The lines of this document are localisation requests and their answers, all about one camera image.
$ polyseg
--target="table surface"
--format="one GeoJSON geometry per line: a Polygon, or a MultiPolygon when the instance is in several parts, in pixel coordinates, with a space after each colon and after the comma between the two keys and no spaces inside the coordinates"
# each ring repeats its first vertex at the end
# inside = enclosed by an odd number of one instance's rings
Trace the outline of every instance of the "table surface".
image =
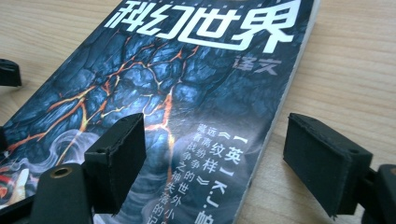
{"type": "MultiPolygon", "coordinates": [[[[0,87],[4,124],[112,11],[116,0],[0,1],[0,58],[23,87],[0,87]]],[[[333,127],[396,163],[396,1],[322,0],[304,57],[237,223],[360,223],[329,218],[282,160],[290,112],[333,127]]]]}

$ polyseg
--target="wood grain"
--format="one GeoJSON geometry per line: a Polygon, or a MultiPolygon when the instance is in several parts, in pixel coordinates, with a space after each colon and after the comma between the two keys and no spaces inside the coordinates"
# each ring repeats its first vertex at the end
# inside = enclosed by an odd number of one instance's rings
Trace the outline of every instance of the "wood grain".
{"type": "MultiPolygon", "coordinates": [[[[0,87],[4,124],[119,1],[2,0],[0,58],[23,87],[0,87]]],[[[288,114],[320,119],[396,163],[396,1],[322,0],[317,22],[238,223],[360,223],[329,218],[282,160],[288,114]]]]}

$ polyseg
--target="book cover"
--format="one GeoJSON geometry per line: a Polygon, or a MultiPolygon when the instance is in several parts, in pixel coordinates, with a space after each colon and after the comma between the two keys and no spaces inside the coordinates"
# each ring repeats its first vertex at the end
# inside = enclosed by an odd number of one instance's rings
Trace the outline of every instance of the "book cover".
{"type": "Polygon", "coordinates": [[[5,124],[0,208],[143,113],[145,164],[121,211],[95,222],[235,222],[317,7],[122,1],[5,124]]]}

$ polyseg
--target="clamp jaw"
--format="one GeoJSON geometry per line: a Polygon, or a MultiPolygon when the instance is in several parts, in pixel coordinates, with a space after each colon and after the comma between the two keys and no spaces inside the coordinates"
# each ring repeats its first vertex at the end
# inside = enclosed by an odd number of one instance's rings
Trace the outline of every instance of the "clamp jaw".
{"type": "Polygon", "coordinates": [[[373,154],[326,124],[290,114],[284,160],[330,217],[353,215],[361,223],[396,223],[396,165],[370,168],[373,154]]]}
{"type": "MultiPolygon", "coordinates": [[[[5,139],[0,137],[0,149],[6,149],[5,139]]],[[[44,172],[35,196],[0,210],[2,223],[91,224],[92,209],[117,214],[146,158],[143,114],[117,121],[84,157],[81,165],[67,163],[44,172]]]]}
{"type": "Polygon", "coordinates": [[[6,59],[0,59],[0,86],[21,86],[20,67],[6,59]]]}

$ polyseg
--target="magazine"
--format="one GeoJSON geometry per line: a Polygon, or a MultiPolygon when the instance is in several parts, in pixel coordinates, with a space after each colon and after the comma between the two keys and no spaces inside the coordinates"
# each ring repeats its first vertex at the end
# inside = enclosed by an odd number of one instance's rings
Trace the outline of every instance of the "magazine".
{"type": "Polygon", "coordinates": [[[147,159],[95,223],[232,223],[315,21],[318,1],[122,1],[5,124],[0,208],[144,114],[147,159]]]}

